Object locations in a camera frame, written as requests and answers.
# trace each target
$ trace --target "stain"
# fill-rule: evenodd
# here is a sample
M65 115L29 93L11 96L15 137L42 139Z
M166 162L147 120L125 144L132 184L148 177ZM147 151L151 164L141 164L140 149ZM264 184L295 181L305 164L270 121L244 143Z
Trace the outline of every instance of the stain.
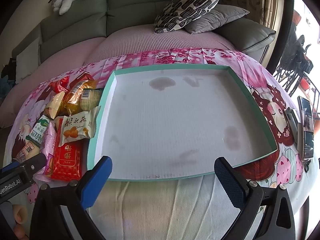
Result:
M111 135L109 142L116 142L117 144L120 144L118 136L115 134Z
M110 143L115 142L116 144L119 145L120 149L124 149L124 146L120 143L118 136L116 136L115 134L111 135L109 142Z
M189 150L189 151L185 151L183 153L181 153L179 155L179 160L172 162L172 166L183 166L183 165L193 165L196 164L196 160L190 160L189 158L198 153L199 150Z
M191 87L196 88L196 87L200 87L200 83L199 80L203 80L202 78L195 78L196 81L193 81L191 78L189 77L184 77L183 80L185 82L187 82Z
M241 147L239 139L239 131L235 126L228 126L224 130L223 141L230 151L239 150Z
M168 77L158 77L149 82L149 86L153 89L163 91L167 87L175 86L176 82Z

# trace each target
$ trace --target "snack package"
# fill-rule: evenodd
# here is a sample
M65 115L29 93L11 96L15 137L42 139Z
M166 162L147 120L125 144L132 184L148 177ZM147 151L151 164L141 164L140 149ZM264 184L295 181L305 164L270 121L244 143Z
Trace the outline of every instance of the snack package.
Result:
M94 79L89 72L83 72L80 76L78 76L75 80L73 80L70 83L70 88L75 87L76 84L78 84L80 81L83 81L83 80L94 80Z
M99 105L103 89L84 89L80 98L82 111L90 111Z
M49 125L50 119L45 115L42 115L38 122L32 128L30 134L26 136L28 141L32 141L36 146L40 147L43 139L43 134Z
M47 130L44 132L44 137L40 148L40 152L43 153L47 158L47 164L35 174L36 179L45 182L51 181L48 177L50 177L53 172L53 153L56 138L57 133L55 130L55 124L53 121L50 121Z
M50 117L51 119L55 119L59 110L61 109L63 97L65 95L65 92L60 92L56 94L52 100L47 103L45 109L44 109L44 115L47 117Z
M52 88L52 90L55 93L60 93L60 92L69 92L69 90L67 89L67 85L69 83L69 78L70 76L64 77L63 79L60 79L58 81L55 82L51 82L49 84L49 86Z
M57 137L61 132L63 118L59 119L59 129ZM73 179L81 179L80 157L82 156L83 140L66 143L59 147L59 142L56 140L53 157L53 171L51 179L59 179L71 181Z
M25 160L32 158L33 156L39 153L40 149L33 142L27 142L26 145L22 148L22 150L17 154L15 159L23 163Z
M96 133L96 119L99 110L100 106L97 106L88 112L83 111L63 118L57 117L59 119L58 122L62 120L62 125L59 126L58 130L60 132L59 147L68 142L93 138Z
M83 89L95 89L96 82L94 80L85 79L78 82L66 95L64 100L64 108L67 114L73 115L81 111L80 108L80 97Z

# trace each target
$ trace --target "white tray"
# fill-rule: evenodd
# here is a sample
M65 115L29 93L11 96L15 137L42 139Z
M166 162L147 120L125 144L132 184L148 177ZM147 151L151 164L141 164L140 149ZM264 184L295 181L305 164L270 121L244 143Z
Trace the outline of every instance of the white tray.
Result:
M87 168L111 157L113 180L213 173L277 150L265 117L230 67L167 64L116 70L100 100Z

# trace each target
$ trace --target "throw pillow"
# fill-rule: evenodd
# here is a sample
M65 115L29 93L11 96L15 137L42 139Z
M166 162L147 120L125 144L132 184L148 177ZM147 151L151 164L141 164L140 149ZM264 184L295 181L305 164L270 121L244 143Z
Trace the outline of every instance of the throw pillow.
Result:
M164 33L183 28L216 6L219 0L172 0L156 17L155 32Z
M17 55L16 84L31 75L38 68L39 38L35 39Z
M184 28L190 34L204 33L239 19L248 13L249 11L240 7L217 4L210 12L190 22Z

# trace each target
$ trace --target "gray pillow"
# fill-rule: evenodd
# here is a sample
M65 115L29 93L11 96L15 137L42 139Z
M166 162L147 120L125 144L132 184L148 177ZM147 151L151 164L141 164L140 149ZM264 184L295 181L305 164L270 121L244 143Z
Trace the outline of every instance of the gray pillow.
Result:
M204 33L219 28L250 13L240 7L217 4L201 18L188 23L184 28L190 34Z

